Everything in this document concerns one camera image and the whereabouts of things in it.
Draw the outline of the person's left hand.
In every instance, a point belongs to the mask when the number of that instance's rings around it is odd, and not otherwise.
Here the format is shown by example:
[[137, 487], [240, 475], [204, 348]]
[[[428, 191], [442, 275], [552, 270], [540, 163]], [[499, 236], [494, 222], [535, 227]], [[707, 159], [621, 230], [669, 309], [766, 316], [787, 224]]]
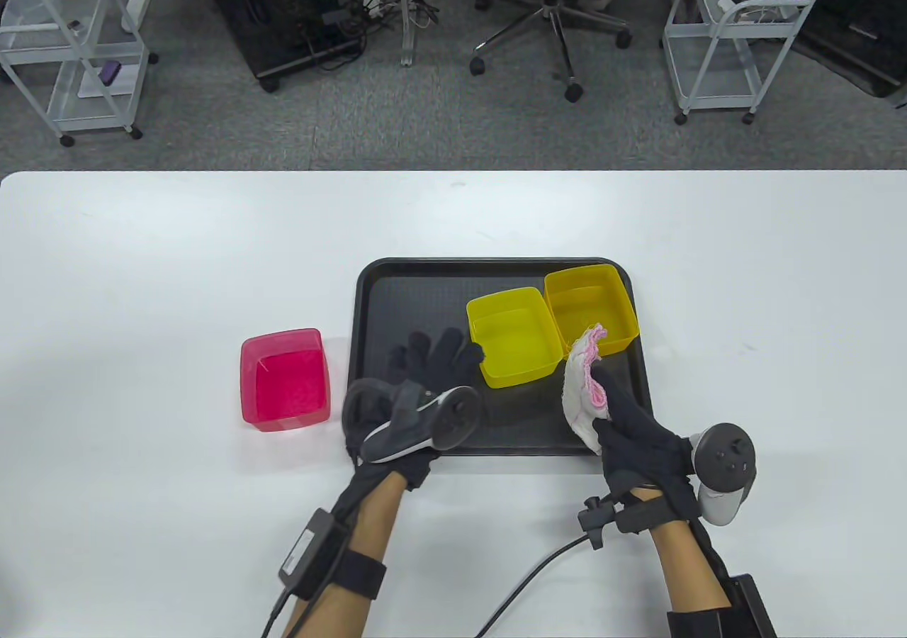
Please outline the person's left hand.
[[460, 330], [446, 329], [437, 341], [415, 331], [392, 348], [382, 379], [350, 385], [341, 421], [360, 498], [394, 472], [418, 488], [433, 460], [473, 434], [482, 417], [473, 384], [484, 359]]

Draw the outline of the person's right hand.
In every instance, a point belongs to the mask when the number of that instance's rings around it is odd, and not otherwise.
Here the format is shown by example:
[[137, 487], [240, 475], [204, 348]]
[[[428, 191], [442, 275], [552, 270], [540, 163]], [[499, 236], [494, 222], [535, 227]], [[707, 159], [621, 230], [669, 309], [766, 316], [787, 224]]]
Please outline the person's right hand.
[[636, 490], [655, 491], [672, 518], [697, 520], [699, 502], [689, 481], [692, 444], [658, 424], [624, 386], [600, 366], [592, 378], [603, 388], [608, 418], [593, 421], [602, 448], [604, 479], [610, 495], [625, 508], [641, 503]]

